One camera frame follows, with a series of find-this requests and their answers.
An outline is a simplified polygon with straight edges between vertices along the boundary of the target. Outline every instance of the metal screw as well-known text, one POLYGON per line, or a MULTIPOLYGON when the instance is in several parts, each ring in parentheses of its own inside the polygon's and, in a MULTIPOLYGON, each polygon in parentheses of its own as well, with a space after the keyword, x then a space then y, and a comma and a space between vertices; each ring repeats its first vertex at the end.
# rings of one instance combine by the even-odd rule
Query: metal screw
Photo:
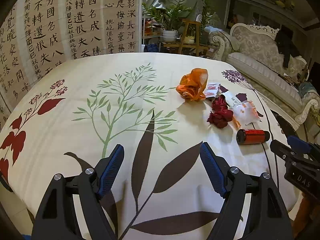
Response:
POLYGON ((230 171, 234 174, 237 174, 239 172, 239 169, 237 167, 231 167, 230 171))
POLYGON ((270 178, 271 178, 270 174, 267 173, 267 172, 264 172, 264 173, 262 174, 262 176, 263 176, 265 179, 270 179, 270 178))
POLYGON ((59 180, 61 179, 62 175, 60 173, 56 174, 53 178, 54 180, 59 180))
POLYGON ((85 173, 86 174, 92 174, 94 172, 94 169, 93 168, 87 168, 86 170, 85 170, 85 173))

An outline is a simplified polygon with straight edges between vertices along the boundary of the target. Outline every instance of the blue gripper pad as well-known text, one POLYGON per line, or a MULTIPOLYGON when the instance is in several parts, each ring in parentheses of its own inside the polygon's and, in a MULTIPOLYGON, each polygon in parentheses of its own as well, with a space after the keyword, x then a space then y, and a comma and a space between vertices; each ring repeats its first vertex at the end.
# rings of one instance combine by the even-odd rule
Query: blue gripper pad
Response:
POLYGON ((221 197, 224 197, 227 192, 224 183, 224 175, 220 170, 218 164, 214 160, 207 145, 204 143, 200 146, 200 158, 202 160, 205 170, 207 171, 208 177, 210 179, 214 191, 219 193, 221 197))
POLYGON ((300 140, 295 136, 289 136, 287 143, 290 145, 291 149, 297 154, 308 154, 311 151, 311 146, 305 141, 300 140))
POLYGON ((102 198, 108 191, 111 190, 111 187, 116 179, 123 159, 124 148, 122 145, 118 144, 111 153, 110 161, 100 177, 100 188, 98 191, 98 195, 100 196, 100 198, 102 198))

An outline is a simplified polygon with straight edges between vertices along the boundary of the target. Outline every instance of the wall decoration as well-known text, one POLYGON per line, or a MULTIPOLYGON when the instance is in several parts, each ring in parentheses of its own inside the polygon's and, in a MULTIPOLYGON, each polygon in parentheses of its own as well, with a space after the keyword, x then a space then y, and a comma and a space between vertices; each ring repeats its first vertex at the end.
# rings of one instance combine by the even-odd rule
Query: wall decoration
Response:
POLYGON ((18 0, 0 28, 0 129, 23 96, 63 62, 138 52, 139 4, 140 0, 18 0))

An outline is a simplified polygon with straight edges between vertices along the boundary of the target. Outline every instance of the snack package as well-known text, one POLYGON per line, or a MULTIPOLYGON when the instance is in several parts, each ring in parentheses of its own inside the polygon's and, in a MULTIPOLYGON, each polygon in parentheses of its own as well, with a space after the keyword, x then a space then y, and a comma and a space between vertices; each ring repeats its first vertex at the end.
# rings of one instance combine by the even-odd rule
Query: snack package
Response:
POLYGON ((241 101, 236 96, 234 96, 230 91, 224 92, 222 93, 222 95, 225 96, 228 106, 233 107, 235 105, 241 104, 241 101))
POLYGON ((252 101, 243 101, 229 109, 233 111, 233 121, 238 128, 251 122, 260 121, 260 117, 252 101))
POLYGON ((205 98, 215 98, 220 88, 220 83, 208 83, 208 89, 204 91, 205 98))

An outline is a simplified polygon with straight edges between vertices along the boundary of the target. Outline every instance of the sofa cushion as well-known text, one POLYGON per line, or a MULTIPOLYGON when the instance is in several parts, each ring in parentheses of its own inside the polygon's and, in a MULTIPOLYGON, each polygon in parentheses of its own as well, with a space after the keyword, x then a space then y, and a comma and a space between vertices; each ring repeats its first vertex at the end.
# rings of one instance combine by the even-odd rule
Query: sofa cushion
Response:
POLYGON ((286 81, 265 65, 242 53, 234 52, 228 55, 227 63, 259 82, 263 87, 274 93, 296 112, 302 110, 302 100, 298 92, 286 81))
POLYGON ((301 57, 290 56, 289 67, 285 69, 283 67, 284 55, 279 54, 276 42, 268 35, 254 33, 241 25, 234 28, 232 35, 240 43, 239 52, 261 62, 281 76, 286 73, 297 81, 297 74, 301 73, 306 65, 305 60, 301 57))

